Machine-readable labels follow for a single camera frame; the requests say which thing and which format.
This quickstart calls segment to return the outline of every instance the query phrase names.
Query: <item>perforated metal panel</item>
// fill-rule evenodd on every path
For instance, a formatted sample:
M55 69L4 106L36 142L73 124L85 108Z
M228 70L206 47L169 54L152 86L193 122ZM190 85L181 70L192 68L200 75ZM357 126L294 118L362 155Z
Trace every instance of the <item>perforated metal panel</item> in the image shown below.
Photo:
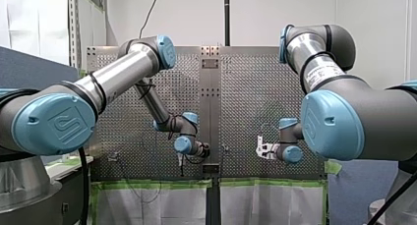
M221 47L219 56L214 57L220 59L216 69L201 67L202 59L208 58L201 49L177 47L175 69L161 72L153 80L170 111L200 114L203 133L199 132L199 139L212 142L212 149L219 151L209 162L220 162L220 177L321 179L324 164L303 141L300 146L305 157L296 165L267 161L255 152L261 130L265 141L275 142L278 120L299 117L300 113L303 93L298 77L278 64L277 48ZM116 53L116 47L91 47L89 71L115 60ZM219 126L209 126L218 122L216 118ZM151 123L151 115L133 89L109 105L97 126L101 148L92 165L92 178L181 179L173 141L154 131ZM107 160L114 152L120 153L121 162ZM186 177L201 178L200 167L187 164Z
M277 142L278 120L299 117L298 76L278 63L276 47L221 47L220 153L222 177L319 179L323 162L301 141L304 160L267 161L255 152L257 134Z
M156 91L173 114L184 111L199 112L198 48L181 52L177 48L175 69L160 72L153 78ZM89 65L99 69L117 58L115 47L91 47ZM178 158L172 140L167 133L152 128L152 117L133 88L119 96L101 114L97 123L100 156L92 165L91 175L95 181L129 179L180 178ZM119 153L119 162L108 157ZM200 165L186 164L184 175L201 178Z

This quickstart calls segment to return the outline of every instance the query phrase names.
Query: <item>light blue joint cap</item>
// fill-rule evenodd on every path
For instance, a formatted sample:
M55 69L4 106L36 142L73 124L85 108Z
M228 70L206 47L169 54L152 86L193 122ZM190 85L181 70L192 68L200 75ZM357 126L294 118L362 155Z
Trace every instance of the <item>light blue joint cap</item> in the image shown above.
M286 129L296 124L298 124L298 120L296 118L282 118L278 122L278 127L280 129Z
M92 135L94 112L72 94L43 95L23 107L12 124L12 136L23 150L37 155L72 152Z
M317 90L304 97L301 124L308 147L322 157L351 160L363 151L365 135L359 116L332 91Z
M414 88L414 89L417 89L417 80L414 80L414 81L407 81L407 82L405 82L405 83L404 83L404 84L402 84L402 85L406 85L406 86L412 87L412 88Z
M0 96L10 92L10 91L14 91L16 90L15 88L0 88Z
M175 53L174 43L172 43L171 38L165 35L157 36L157 50L159 52L159 57L162 62L162 67L164 70L169 70L174 68L175 62L177 61L177 55Z
M192 147L190 139L185 136L179 137L174 143L175 151L182 154L189 154Z
M154 120L153 120L153 128L154 128L156 131L159 131L159 132L160 132L160 128L159 128L159 126L157 125L156 121L154 121Z
M193 112L184 112L183 117L188 119L190 122L192 122L194 124L199 123L199 116L197 114L193 113Z
M303 150L297 145L290 145L282 152L282 158L287 163L298 163L303 158Z

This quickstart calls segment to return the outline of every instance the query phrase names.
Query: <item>robotic arm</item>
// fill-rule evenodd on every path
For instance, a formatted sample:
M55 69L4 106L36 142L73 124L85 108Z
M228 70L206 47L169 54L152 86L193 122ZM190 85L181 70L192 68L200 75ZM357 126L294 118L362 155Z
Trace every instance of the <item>robotic arm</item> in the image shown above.
M302 133L318 155L339 160L409 160L417 153L417 87L376 90L345 74L355 45L338 26L285 28L280 61L300 76L306 93Z
M158 131L180 133L175 149L207 157L209 147L196 141L198 116L168 113L149 78L172 69L176 54L167 36L131 40L114 63L78 80L42 91L7 92L0 98L0 145L7 153L55 155L72 152L90 138L98 115L120 94L134 86L144 98Z

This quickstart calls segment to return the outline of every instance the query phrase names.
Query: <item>cable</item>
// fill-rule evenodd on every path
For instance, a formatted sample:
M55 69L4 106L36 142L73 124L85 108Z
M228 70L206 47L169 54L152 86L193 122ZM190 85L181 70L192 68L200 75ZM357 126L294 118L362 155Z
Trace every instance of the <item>cable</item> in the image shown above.
M185 154L183 154L183 156L181 158L181 166L180 166L181 177L184 177L184 156L185 156Z
M171 130L171 132L169 132L169 135L168 135L169 140L172 139L172 136L174 135L174 130L177 127L177 117L182 117L184 120L186 120L188 123L190 123L194 127L194 129L196 130L196 133L194 135L188 135L188 136L195 137L197 135L197 133L199 132L199 129L197 128L196 124L191 122L189 119L184 118L182 115L173 115L172 113L169 113L169 115L173 116L171 122L169 123L169 129Z
M387 201L386 203L378 210L378 212L369 220L368 225L375 225L380 219L380 217L387 211L387 209L399 198L401 195L407 191L417 180L417 171L405 182L401 188L399 188Z
M83 147L79 148L79 155L83 172L83 211L81 213L80 224L87 225L87 219L89 218L89 167L87 166L86 153Z
M150 7L148 15L147 15L147 19L145 20L144 25L141 27L141 32L139 33L139 38L142 38L142 32L144 31L144 28L147 26L150 13L152 12L153 7L155 6L155 3L156 3L156 0L153 0L152 6Z
M156 192L155 196L154 196L152 199L150 199L150 200L143 200L143 198L142 198L141 196L139 196L139 195L138 195L138 193L136 192L136 190L132 187L132 185L131 185L131 183L130 183L130 179L129 179L129 177L126 175L126 171L124 170L123 165L122 165L122 163L121 163L120 159L119 159L119 160L117 160L117 163L118 163L118 165L119 165L119 167L120 167L120 170L122 171L122 175L123 175L124 180L126 180L126 184L128 185L128 187L129 187L129 189L131 190L131 192L132 192L133 194L135 194L135 195L136 195L136 197L137 197L138 199L140 199L140 200L141 200L141 203L152 203L152 202L154 202L154 201L155 201L155 200L159 197L160 192L161 192L161 190L162 190L162 182L160 182L160 181L159 181L159 188L158 188L158 191Z
M152 83L152 79L149 79L149 84L136 84L136 86L147 86L148 87L147 91L145 91L141 95L141 97L139 97L139 100L142 100L150 92L150 89L152 87L156 87L156 85Z

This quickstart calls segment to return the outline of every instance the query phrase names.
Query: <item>black cable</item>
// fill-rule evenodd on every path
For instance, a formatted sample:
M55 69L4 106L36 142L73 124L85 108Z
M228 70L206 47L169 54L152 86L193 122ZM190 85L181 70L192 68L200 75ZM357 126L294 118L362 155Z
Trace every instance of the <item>black cable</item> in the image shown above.
M143 200L143 198L141 196L138 195L138 193L136 192L135 188L132 187L131 183L130 183L130 178L127 176L126 171L123 168L123 165L120 162L120 159L117 160L118 165L120 167L120 170L122 171L122 175L123 175L123 179L126 180L126 184L128 185L130 191L135 194L135 196L141 201L141 203L152 203L154 202L160 195L160 192L162 190L162 182L159 181L159 188L157 193L155 194L155 196L150 199L150 200Z
M152 79L149 79L149 84L136 84L136 86L147 86L148 87L147 91L145 91L145 93L143 93L141 95L141 97L139 97L139 100L142 100L150 92L151 88L156 87L156 85L152 83Z
M181 158L181 166L180 166L181 177L184 177L184 156L185 156L185 154L183 154L183 156Z
M401 195L407 191L417 180L417 171L405 182L401 188L399 188L387 201L384 205L378 210L378 212L369 220L368 225L377 224L378 219L387 211L387 209L399 198Z
M83 172L83 210L81 213L80 224L87 225L89 218L89 167L87 166L86 153L84 148L79 148L79 155L81 160L81 169Z
M142 38L142 32L144 31L144 28L147 26L150 13L152 12L153 7L155 6L155 3L156 3L156 0L153 0L152 6L150 7L148 15L147 15L147 19L145 20L144 25L141 27L141 32L139 33L139 38Z
M230 46L230 0L224 0L224 45Z

